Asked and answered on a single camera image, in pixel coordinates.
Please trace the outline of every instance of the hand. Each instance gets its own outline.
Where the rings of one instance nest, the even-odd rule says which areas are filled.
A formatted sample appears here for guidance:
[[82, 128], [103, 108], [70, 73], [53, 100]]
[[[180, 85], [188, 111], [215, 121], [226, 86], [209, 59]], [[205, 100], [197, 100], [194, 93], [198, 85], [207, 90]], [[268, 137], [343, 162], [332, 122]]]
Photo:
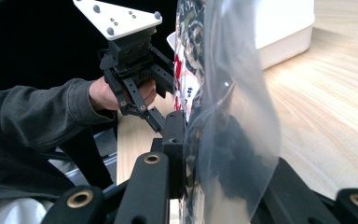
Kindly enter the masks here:
[[[156, 84], [152, 79], [147, 80], [139, 87], [139, 92], [147, 105], [151, 105], [156, 98]], [[89, 100], [95, 111], [119, 110], [118, 101], [103, 77], [95, 80], [89, 87]]]

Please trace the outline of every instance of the wooden surface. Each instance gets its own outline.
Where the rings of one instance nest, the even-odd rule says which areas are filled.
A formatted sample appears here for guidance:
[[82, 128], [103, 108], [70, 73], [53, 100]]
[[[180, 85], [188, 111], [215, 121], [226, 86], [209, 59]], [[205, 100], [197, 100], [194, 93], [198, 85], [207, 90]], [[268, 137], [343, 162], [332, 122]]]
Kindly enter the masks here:
[[[323, 195], [358, 188], [358, 1], [315, 0], [310, 48], [265, 78], [282, 128], [282, 157]], [[172, 99], [155, 102], [163, 114]], [[144, 120], [120, 117], [117, 181], [158, 137]]]

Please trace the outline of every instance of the black plastic part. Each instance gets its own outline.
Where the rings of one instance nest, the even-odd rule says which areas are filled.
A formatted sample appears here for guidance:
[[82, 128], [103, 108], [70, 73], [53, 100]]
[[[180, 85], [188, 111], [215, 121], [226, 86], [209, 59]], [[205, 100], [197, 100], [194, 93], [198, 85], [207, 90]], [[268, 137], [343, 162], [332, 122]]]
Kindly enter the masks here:
[[165, 56], [161, 51], [155, 47], [150, 48], [155, 55], [156, 64], [159, 64], [164, 70], [167, 70], [170, 74], [173, 74], [173, 61]]
[[145, 119], [156, 133], [160, 133], [161, 136], [165, 135], [165, 118], [155, 107], [147, 111]]
[[170, 158], [170, 198], [180, 199], [183, 196], [185, 179], [183, 158], [185, 114], [183, 110], [170, 113], [165, 119], [165, 125], [162, 152]]
[[132, 35], [108, 41], [112, 56], [118, 63], [131, 63], [149, 51], [150, 31], [143, 30]]
[[252, 224], [275, 224], [274, 219], [271, 216], [269, 209], [267, 208], [264, 200], [261, 200], [260, 204], [255, 210], [255, 214], [252, 217]]
[[106, 221], [105, 223], [113, 223], [115, 221], [118, 208], [126, 191], [128, 180], [118, 186], [111, 186], [103, 190], [105, 199]]
[[133, 112], [139, 113], [140, 116], [144, 115], [147, 111], [147, 105], [141, 93], [138, 91], [138, 87], [131, 77], [122, 79], [123, 83], [131, 96], [133, 102]]
[[113, 59], [112, 53], [107, 51], [103, 58], [101, 58], [100, 69], [104, 71], [106, 69], [113, 68], [115, 67], [116, 63], [117, 62]]
[[156, 64], [150, 66], [150, 69], [152, 71], [153, 79], [156, 81], [159, 87], [158, 91], [160, 92], [158, 92], [158, 94], [162, 98], [165, 98], [166, 91], [170, 94], [173, 94], [173, 75]]
[[105, 189], [113, 184], [95, 144], [91, 128], [60, 145], [60, 149], [75, 162], [90, 185]]
[[358, 189], [338, 192], [334, 213], [343, 224], [358, 224]]
[[338, 220], [282, 158], [263, 197], [275, 223], [335, 224]]
[[335, 206], [335, 201], [330, 199], [330, 198], [327, 198], [326, 196], [318, 193], [318, 192], [315, 192], [315, 194], [318, 196], [318, 198], [321, 200], [321, 202], [327, 207], [327, 209], [333, 213], [334, 211], [334, 206]]
[[118, 105], [120, 106], [120, 111], [123, 115], [128, 115], [126, 108], [128, 106], [128, 101], [124, 95], [124, 91], [121, 88], [119, 81], [113, 76], [112, 71], [106, 69], [103, 71], [104, 80], [109, 84], [110, 89], [117, 97]]
[[104, 223], [103, 192], [93, 186], [77, 186], [66, 191], [48, 210], [42, 224]]
[[138, 157], [115, 223], [168, 223], [168, 165], [168, 157], [159, 152], [148, 152]]

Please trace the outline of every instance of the transparent plastic sheet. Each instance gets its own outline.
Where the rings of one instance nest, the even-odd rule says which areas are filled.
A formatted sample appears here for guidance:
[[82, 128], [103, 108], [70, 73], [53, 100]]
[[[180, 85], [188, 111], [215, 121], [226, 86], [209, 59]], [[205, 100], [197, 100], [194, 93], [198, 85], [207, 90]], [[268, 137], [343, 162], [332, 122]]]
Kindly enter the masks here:
[[247, 223], [278, 162], [279, 122], [255, 49], [255, 2], [206, 1], [205, 77], [186, 128], [183, 223]]

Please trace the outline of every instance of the white box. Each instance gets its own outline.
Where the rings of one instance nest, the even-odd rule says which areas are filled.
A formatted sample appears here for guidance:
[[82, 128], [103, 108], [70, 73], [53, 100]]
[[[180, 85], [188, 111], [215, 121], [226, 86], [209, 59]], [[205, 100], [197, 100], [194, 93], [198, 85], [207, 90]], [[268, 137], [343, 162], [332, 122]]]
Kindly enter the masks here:
[[[310, 47], [315, 21], [313, 0], [256, 0], [255, 46], [262, 69]], [[167, 37], [174, 49], [175, 34]]]

